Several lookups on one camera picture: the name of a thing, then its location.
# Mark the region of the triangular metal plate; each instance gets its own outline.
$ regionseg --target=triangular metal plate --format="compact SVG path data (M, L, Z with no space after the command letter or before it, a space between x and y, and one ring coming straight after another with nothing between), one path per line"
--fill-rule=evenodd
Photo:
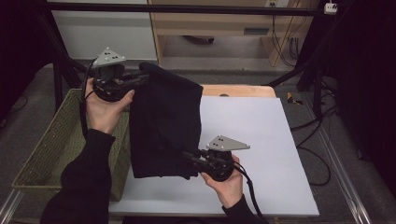
M93 62L92 67L103 67L109 66L111 64L122 63L125 62L126 59L123 56L120 56L118 53L106 48Z
M226 136L218 135L209 144L207 144L206 147L216 151L231 151L231 150L249 149L250 145L246 143L238 142Z

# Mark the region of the human arm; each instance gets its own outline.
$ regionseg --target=human arm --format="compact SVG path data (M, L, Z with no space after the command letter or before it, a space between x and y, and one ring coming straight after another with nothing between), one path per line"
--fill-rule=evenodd
M88 81L87 93L92 91ZM70 162L61 176L62 189L48 202L41 223L108 223L108 198L111 173L108 155L123 108L134 93L116 103L102 101L96 94L87 98L87 113L92 129L81 153Z
M233 160L239 163L239 158L233 155ZM217 182L206 173L201 173L206 184L218 194L224 213L232 224L249 223L262 224L268 223L256 217L248 207L243 193L242 174L233 169L231 176L223 181Z

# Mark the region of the storage basket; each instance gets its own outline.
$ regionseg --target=storage basket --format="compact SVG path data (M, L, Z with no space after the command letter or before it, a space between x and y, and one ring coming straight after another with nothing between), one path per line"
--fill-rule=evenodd
M80 95L80 89L67 93L48 129L12 183L14 189L43 201L49 200L61 189L64 167L78 156L85 145L79 118ZM131 164L128 112L122 112L113 135L116 136L116 141L109 156L112 176L109 200L119 201Z

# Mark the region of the wooden cabinet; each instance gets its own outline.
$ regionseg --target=wooden cabinet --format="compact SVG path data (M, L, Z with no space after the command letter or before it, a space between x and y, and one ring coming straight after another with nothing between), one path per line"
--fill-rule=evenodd
M288 7L316 7L318 0L289 0ZM229 7L265 7L266 0L148 0L152 5L200 5ZM220 15L193 13L151 13L151 22L159 64L168 35L255 35L262 40L264 50L272 66L279 61L279 52L273 42L273 20L278 50L282 51L288 37L305 38L312 18L293 16Z

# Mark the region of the black long-sleeved shirt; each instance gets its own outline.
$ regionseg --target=black long-sleeved shirt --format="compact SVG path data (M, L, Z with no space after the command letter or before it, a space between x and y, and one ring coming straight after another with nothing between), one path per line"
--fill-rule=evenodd
M78 157L62 173L62 189L47 204L43 224L108 223L108 198L111 173L108 155L115 137L93 129ZM248 208L245 196L233 207L223 210L232 224L262 224Z

